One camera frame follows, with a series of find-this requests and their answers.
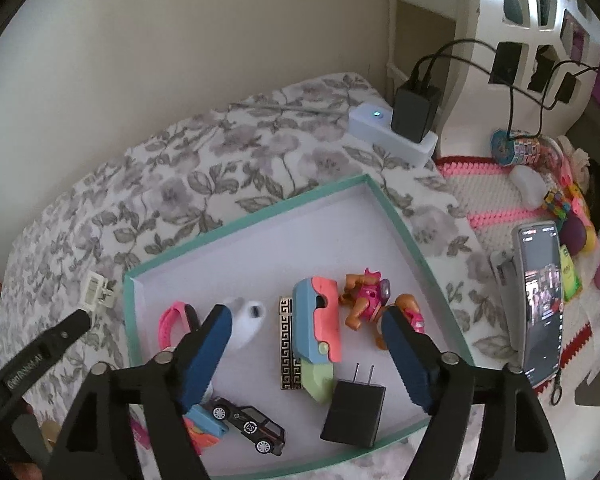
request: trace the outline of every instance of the black toy car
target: black toy car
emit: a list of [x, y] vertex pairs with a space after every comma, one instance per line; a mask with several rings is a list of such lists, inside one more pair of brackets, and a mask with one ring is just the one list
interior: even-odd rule
[[216, 397], [205, 406], [217, 420], [226, 420], [256, 445], [258, 453], [282, 454], [285, 430], [253, 406], [236, 406]]

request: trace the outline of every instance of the bed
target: bed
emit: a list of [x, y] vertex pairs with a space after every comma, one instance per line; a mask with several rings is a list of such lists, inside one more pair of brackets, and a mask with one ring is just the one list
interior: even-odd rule
[[[127, 270], [243, 215], [360, 173], [368, 173], [400, 211], [446, 293], [476, 364], [501, 367], [512, 358], [486, 254], [452, 187], [431, 161], [415, 170], [380, 146], [348, 134], [346, 112], [362, 101], [387, 106], [364, 78], [338, 73], [178, 121], [96, 168], [24, 229], [14, 241], [4, 278], [1, 364], [76, 308], [88, 270], [115, 280], [117, 292], [113, 309], [28, 392], [39, 420], [62, 423], [97, 361], [128, 366], [120, 295]], [[249, 106], [267, 103], [340, 114]], [[563, 457], [582, 469], [580, 455], [568, 451], [571, 430], [564, 428], [597, 431], [600, 416], [587, 415], [584, 424], [568, 411], [573, 401], [567, 392], [566, 397], [551, 408], [547, 392], [541, 394], [550, 420], [559, 421], [554, 431], [560, 428]], [[479, 425], [477, 408], [459, 478], [470, 470]], [[324, 474], [347, 478], [371, 468], [376, 478], [401, 478], [421, 437], [419, 431]], [[591, 439], [590, 445], [600, 457], [600, 439]], [[151, 454], [141, 447], [139, 454], [146, 476], [155, 478]], [[587, 460], [600, 467], [600, 460]]]

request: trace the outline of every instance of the car wheel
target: car wheel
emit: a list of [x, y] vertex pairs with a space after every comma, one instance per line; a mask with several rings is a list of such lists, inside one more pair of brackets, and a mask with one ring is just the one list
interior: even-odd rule
[[263, 438], [262, 440], [259, 440], [256, 442], [256, 451], [258, 453], [262, 453], [263, 455], [266, 455], [267, 453], [271, 453], [272, 449], [273, 449], [273, 446], [271, 445], [270, 441], [267, 440], [266, 438]]
[[229, 410], [225, 406], [216, 406], [211, 413], [217, 420], [225, 420], [229, 416]]

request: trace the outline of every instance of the black charger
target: black charger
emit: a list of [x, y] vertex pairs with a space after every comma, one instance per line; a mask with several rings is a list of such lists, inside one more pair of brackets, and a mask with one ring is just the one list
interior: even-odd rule
[[441, 96], [439, 88], [431, 84], [423, 88], [417, 81], [409, 79], [395, 92], [391, 129], [419, 144], [433, 125]]
[[329, 442], [357, 447], [373, 447], [384, 403], [384, 386], [370, 384], [373, 366], [367, 383], [339, 380], [324, 421], [320, 438]]

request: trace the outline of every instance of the power strip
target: power strip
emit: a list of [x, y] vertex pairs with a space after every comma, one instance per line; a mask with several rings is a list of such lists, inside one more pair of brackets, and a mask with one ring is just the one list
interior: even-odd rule
[[433, 155], [438, 136], [429, 131], [421, 142], [411, 142], [391, 129], [393, 110], [373, 103], [362, 103], [349, 111], [349, 133], [369, 144], [382, 146], [414, 168], [422, 168]]

